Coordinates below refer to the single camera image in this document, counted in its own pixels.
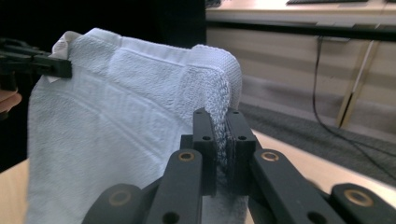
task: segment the gray floor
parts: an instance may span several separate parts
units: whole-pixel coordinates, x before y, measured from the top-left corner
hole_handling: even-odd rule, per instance
[[[307,100],[309,92],[300,96],[295,92],[291,100],[286,93],[282,96],[283,91],[275,93],[279,92],[279,86],[269,86],[271,90],[262,86],[260,91],[257,87],[244,86],[239,110],[251,128],[396,187],[395,143],[387,141],[386,137],[372,137],[333,127],[334,111],[323,108],[340,104],[337,97],[319,96],[324,99],[318,107],[328,128],[326,130],[315,120],[312,109],[308,108],[312,107],[312,102]],[[264,94],[265,91],[266,99],[258,93]]]

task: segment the human hand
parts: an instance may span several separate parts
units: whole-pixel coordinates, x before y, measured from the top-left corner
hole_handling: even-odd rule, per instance
[[[9,111],[12,107],[19,104],[22,96],[16,91],[2,91],[0,90],[0,113]]]

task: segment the black cable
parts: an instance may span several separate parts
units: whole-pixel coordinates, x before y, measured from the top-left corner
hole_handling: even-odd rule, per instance
[[[387,174],[390,178],[392,178],[393,180],[396,181],[396,175],[393,175],[391,172],[387,171],[386,168],[384,168],[383,166],[381,166],[378,162],[376,162],[373,158],[371,158],[364,150],[362,150],[358,145],[362,145],[365,147],[368,147],[372,150],[375,151],[379,151],[385,154],[388,154],[392,157],[395,157],[396,155],[386,152],[384,150],[381,150],[379,148],[376,147],[371,147],[368,146],[366,144],[363,144],[361,142],[358,141],[354,141],[354,140],[350,140],[346,137],[344,137],[343,135],[339,134],[339,133],[335,133],[334,131],[332,131],[331,129],[329,129],[320,119],[320,117],[318,116],[318,111],[317,111],[317,104],[316,104],[316,92],[317,92],[317,82],[318,82],[318,65],[319,65],[319,61],[320,61],[320,53],[321,53],[321,47],[322,47],[322,43],[323,43],[323,36],[320,36],[318,38],[318,47],[317,47],[317,60],[315,63],[315,74],[314,74],[314,89],[313,89],[313,94],[312,94],[312,106],[314,109],[314,115],[315,118],[317,119],[319,125],[321,127],[323,127],[323,129],[325,129],[327,132],[333,134],[336,137],[339,137],[341,139],[343,139],[344,141],[348,142],[350,145],[352,145],[354,148],[356,148],[369,162],[371,162],[374,166],[376,166],[379,170],[381,170],[382,172],[384,172],[385,174]]]

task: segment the folded cloth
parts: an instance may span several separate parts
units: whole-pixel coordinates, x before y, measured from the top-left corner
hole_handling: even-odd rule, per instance
[[[163,174],[180,136],[192,133],[192,112],[201,107],[226,163],[225,114],[238,107],[242,88],[232,54],[98,28],[73,37],[73,78],[42,77],[30,97],[26,223],[79,224],[105,189],[147,186]],[[218,196],[204,198],[203,223],[244,222],[246,200],[227,194],[223,178]]]

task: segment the desk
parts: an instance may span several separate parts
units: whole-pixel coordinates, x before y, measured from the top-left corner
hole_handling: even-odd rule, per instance
[[[276,149],[286,155],[296,168],[325,192],[338,183],[354,183],[372,190],[396,208],[396,189],[372,178],[357,174],[331,162],[303,152],[262,133],[255,132],[262,147]],[[26,212],[28,161],[0,174],[0,219],[2,224],[22,224]],[[247,224],[252,224],[250,216]]]
[[[287,6],[288,0],[226,0],[220,7],[206,10],[209,21],[294,21],[340,24],[396,23],[396,7],[383,14],[384,0],[367,3],[312,4]]]

